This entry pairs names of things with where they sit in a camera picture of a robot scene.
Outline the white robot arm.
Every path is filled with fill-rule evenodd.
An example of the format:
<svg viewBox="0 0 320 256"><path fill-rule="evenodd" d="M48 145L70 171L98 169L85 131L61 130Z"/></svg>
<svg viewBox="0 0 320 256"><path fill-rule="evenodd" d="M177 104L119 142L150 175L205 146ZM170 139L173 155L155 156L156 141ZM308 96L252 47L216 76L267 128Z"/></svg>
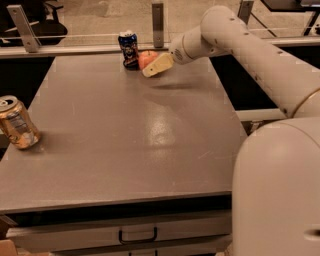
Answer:
<svg viewBox="0 0 320 256"><path fill-rule="evenodd" d="M252 34L229 8L213 6L143 74L221 54L232 55L275 104L240 114L263 125L235 163L233 255L320 256L320 70Z"/></svg>

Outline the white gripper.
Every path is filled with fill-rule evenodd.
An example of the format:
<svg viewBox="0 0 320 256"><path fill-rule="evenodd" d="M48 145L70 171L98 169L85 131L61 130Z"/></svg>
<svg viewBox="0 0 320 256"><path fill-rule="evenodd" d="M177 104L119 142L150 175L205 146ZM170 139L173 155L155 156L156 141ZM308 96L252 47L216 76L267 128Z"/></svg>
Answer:
<svg viewBox="0 0 320 256"><path fill-rule="evenodd" d="M183 37L174 38L169 46L169 53L160 54L143 70L145 77L152 77L173 67L174 61L178 64L186 63L186 54L183 48Z"/></svg>

